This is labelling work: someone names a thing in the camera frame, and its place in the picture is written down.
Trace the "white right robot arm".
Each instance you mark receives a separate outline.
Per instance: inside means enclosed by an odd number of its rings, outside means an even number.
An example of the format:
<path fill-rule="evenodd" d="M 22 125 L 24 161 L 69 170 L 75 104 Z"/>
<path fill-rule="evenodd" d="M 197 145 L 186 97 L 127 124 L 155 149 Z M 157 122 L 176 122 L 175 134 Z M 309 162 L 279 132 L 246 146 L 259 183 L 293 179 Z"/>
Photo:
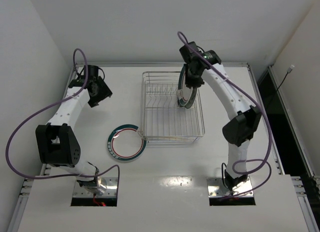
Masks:
<path fill-rule="evenodd" d="M 224 185 L 232 190 L 247 179 L 246 159 L 250 140 L 256 132 L 261 112 L 230 85 L 221 59 L 213 51 L 196 55 L 195 42 L 179 50 L 184 65 L 178 82 L 178 104 L 190 108 L 198 88 L 208 84 L 227 112 L 229 122 L 222 128 L 228 142 L 228 161 L 224 173 Z"/>

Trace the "white grey patterned plate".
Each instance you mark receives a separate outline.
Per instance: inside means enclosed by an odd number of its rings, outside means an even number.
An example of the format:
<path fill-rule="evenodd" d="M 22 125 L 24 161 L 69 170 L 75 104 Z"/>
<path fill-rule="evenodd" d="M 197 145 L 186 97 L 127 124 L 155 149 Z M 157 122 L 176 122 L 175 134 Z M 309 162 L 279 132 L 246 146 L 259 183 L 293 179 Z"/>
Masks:
<path fill-rule="evenodd" d="M 198 91 L 197 88 L 192 89 L 190 98 L 189 98 L 188 102 L 185 104 L 185 108 L 189 109 L 193 106 L 195 99 L 196 99 L 196 96 L 197 96 L 197 91 Z"/>

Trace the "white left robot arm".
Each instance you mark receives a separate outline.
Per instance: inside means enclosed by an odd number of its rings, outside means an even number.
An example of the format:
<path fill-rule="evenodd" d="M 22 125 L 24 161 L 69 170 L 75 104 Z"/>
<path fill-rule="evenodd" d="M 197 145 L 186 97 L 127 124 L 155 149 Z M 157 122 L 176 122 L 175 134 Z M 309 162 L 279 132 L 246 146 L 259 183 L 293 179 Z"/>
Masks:
<path fill-rule="evenodd" d="M 75 174 L 79 185 L 88 191 L 100 188 L 99 169 L 81 156 L 81 147 L 73 131 L 85 105 L 98 106 L 112 96 L 112 91 L 100 76 L 102 69 L 95 65 L 84 67 L 83 74 L 71 80 L 66 101 L 62 102 L 54 116 L 35 130 L 39 158 L 43 164 L 59 167 Z"/>

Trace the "green red rimmed plate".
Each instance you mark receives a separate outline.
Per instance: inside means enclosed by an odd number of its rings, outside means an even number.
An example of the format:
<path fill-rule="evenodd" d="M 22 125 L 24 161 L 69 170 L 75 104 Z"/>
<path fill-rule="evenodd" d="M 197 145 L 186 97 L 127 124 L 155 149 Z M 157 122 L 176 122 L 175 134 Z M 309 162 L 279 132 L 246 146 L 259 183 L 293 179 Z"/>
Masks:
<path fill-rule="evenodd" d="M 186 64 L 183 65 L 179 75 L 179 80 L 178 80 L 177 103 L 180 107 L 185 107 L 185 104 L 188 102 L 193 89 L 193 88 L 188 88 L 185 85 L 185 79 L 186 79 Z"/>
<path fill-rule="evenodd" d="M 120 162 L 130 162 L 142 155 L 147 142 L 139 135 L 139 127 L 124 124 L 109 135 L 106 149 L 109 155 Z"/>

